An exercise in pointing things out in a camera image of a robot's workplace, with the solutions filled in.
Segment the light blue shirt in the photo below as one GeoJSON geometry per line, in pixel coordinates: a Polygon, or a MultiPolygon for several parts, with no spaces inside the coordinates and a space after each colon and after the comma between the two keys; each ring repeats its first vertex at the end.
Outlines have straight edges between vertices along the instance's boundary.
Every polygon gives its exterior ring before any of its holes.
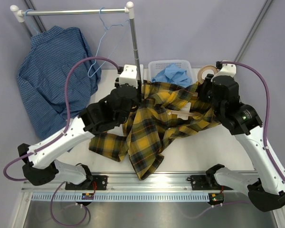
{"type": "Polygon", "coordinates": [[[152,83],[163,82],[175,84],[181,87],[188,87],[193,84],[192,79],[187,74],[187,70],[178,67],[175,63],[168,65],[152,78],[152,83]]]}

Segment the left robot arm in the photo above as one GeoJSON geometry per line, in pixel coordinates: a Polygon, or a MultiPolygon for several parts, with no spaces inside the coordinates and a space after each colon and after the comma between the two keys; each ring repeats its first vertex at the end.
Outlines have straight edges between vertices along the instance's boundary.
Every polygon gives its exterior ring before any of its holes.
{"type": "Polygon", "coordinates": [[[65,181],[83,190],[90,188],[93,176],[88,166],[70,165],[57,158],[79,143],[124,124],[130,112],[139,107],[140,101],[140,85],[119,85],[105,98],[82,110],[71,121],[67,132],[60,130],[37,144],[18,146],[20,156],[31,153],[23,159],[25,178],[34,186],[65,181]]]}

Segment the light blue wire hanger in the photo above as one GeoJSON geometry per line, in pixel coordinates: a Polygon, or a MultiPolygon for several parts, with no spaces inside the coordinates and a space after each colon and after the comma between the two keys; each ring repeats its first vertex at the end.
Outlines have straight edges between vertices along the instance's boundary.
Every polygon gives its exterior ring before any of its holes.
{"type": "Polygon", "coordinates": [[[129,19],[127,19],[123,22],[107,24],[102,16],[104,10],[105,7],[102,7],[98,13],[98,17],[103,25],[104,33],[99,40],[95,57],[111,58],[115,51],[118,49],[122,40],[124,39],[124,36],[126,35],[130,26],[130,21],[129,19]],[[116,33],[117,37],[119,38],[118,41],[114,41],[113,44],[110,44],[109,37],[115,35],[116,33]]]}

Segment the wooden hanger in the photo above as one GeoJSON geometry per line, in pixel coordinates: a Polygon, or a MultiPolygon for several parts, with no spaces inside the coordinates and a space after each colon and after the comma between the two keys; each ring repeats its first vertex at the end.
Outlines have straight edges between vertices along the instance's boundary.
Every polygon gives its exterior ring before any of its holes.
{"type": "MultiPolygon", "coordinates": [[[[204,67],[202,67],[198,73],[197,73],[197,80],[199,83],[203,83],[205,78],[203,77],[203,75],[205,73],[209,73],[212,72],[214,75],[218,72],[218,70],[216,69],[215,66],[213,65],[206,65],[204,67]]],[[[199,117],[200,114],[197,112],[190,112],[190,107],[191,107],[191,103],[188,102],[186,103],[185,106],[183,106],[179,111],[175,111],[175,110],[169,110],[168,111],[168,115],[176,115],[177,118],[180,118],[182,120],[188,120],[189,117],[199,117]]]]}

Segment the yellow plaid shirt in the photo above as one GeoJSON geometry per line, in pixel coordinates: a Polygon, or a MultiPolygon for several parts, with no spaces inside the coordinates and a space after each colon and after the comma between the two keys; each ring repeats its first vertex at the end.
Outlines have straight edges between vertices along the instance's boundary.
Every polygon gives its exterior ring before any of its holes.
{"type": "Polygon", "coordinates": [[[116,162],[128,156],[138,179],[146,179],[175,139],[220,124],[210,104],[198,100],[198,86],[144,81],[142,102],[123,124],[123,135],[101,133],[90,141],[89,150],[116,162]]]}

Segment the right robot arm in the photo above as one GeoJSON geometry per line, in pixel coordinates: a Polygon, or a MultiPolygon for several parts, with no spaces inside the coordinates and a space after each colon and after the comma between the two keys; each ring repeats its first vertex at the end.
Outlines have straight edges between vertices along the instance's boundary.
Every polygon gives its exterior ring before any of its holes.
{"type": "Polygon", "coordinates": [[[238,83],[231,76],[208,74],[198,86],[198,99],[211,104],[219,122],[242,145],[258,173],[257,178],[249,178],[217,164],[206,171],[206,185],[241,192],[262,212],[282,208],[285,168],[264,136],[265,126],[256,110],[240,102],[238,83]]]}

